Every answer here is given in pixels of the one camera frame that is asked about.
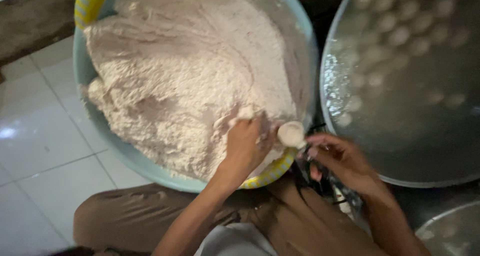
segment person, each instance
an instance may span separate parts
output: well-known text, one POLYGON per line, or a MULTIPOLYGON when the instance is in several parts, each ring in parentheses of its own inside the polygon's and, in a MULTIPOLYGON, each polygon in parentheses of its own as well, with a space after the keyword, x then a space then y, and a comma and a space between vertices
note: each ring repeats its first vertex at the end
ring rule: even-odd
POLYGON ((198 195, 156 184, 93 195, 75 212, 74 240, 99 255, 430 255, 359 149, 327 133, 306 138, 308 154, 360 194, 371 237, 291 174, 237 191, 276 140, 272 131, 257 144, 259 129, 260 119, 237 122, 198 195))

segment light blue bowl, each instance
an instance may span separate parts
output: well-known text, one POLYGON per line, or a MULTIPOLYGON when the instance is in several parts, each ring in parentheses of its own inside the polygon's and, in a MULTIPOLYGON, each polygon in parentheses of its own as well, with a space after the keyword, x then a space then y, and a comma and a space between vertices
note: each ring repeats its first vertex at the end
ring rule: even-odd
MULTIPOLYGON (((312 102, 309 113, 315 112, 315 79, 317 78, 318 50, 310 23, 303 7, 297 0, 252 0, 257 6, 264 9, 279 27, 280 32, 294 45, 295 56, 304 77, 308 77, 311 84, 312 102)), ((113 10, 114 0, 105 0, 100 9, 98 20, 116 14, 113 10)), ((90 56, 87 52, 86 41, 82 31, 77 27, 74 35, 73 70, 75 81, 81 85, 88 85, 97 77, 90 56)), ((110 130, 107 120, 95 105, 87 102, 85 109, 90 116, 100 136, 106 142, 109 150, 122 161, 123 164, 143 177, 160 185, 187 192, 200 192, 206 182, 195 179, 173 177, 171 171, 156 165, 130 143, 123 142, 110 130)), ((310 116, 306 118, 305 125, 309 125, 310 116)))

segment plastic bowl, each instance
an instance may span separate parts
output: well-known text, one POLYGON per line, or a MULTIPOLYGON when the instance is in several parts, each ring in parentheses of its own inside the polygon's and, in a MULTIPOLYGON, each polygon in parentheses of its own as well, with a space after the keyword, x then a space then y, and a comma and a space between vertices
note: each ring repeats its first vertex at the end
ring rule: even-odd
MULTIPOLYGON (((81 29, 89 23, 116 14, 113 10, 115 0, 76 0, 75 2, 75 35, 73 46, 73 69, 75 81, 81 85, 88 85, 93 78, 97 77, 90 56, 87 52, 86 41, 81 29)), ((311 82, 311 94, 315 93, 315 78, 317 73, 318 51, 316 48, 315 35, 312 25, 297 0, 252 0, 253 3, 263 9, 279 27, 280 32, 288 40, 294 49, 300 73, 308 77, 311 82)), ((102 112, 90 102, 86 102, 90 121, 95 126, 100 136, 104 139, 109 150, 123 162, 143 177, 160 185, 179 191, 200 192, 206 182, 195 179, 185 179, 174 176, 164 167, 156 165, 131 144, 123 142, 110 130, 107 120, 102 112)), ((315 104, 310 103, 309 113, 314 112, 315 104)), ((307 127, 311 123, 311 115, 304 121, 307 127)), ((295 155, 294 149, 286 149, 283 157, 273 162, 273 167, 260 176, 246 180, 241 189, 258 188, 265 186, 280 178, 291 166, 295 155)))

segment hand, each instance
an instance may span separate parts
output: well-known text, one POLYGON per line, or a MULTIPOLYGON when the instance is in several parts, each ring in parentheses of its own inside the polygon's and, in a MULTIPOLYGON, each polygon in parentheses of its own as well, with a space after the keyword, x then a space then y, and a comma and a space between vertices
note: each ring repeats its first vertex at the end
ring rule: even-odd
POLYGON ((306 141, 313 145, 308 151, 309 156, 332 170, 346 186, 363 196, 378 196, 388 191, 352 142, 327 133, 310 136, 306 141))
POLYGON ((237 121, 228 132, 226 158, 220 163, 214 177, 227 180, 237 189, 265 159, 277 138, 278 129, 270 131, 268 137, 257 144, 260 123, 260 118, 237 121))

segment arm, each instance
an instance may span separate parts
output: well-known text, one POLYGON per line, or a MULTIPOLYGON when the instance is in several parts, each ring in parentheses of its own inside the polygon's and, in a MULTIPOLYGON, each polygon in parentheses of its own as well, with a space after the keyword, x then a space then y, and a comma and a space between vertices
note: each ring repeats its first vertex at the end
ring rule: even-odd
POLYGON ((226 158, 202 192, 177 217, 152 255, 193 255, 212 229, 213 218, 224 201, 247 179, 272 148, 276 132, 255 143, 260 119, 240 120, 227 136, 226 158))
POLYGON ((315 147, 309 156, 328 167, 365 203, 365 216, 373 240, 391 256, 429 256, 430 253, 410 229, 407 219, 387 186, 357 147, 327 133, 307 138, 315 147))

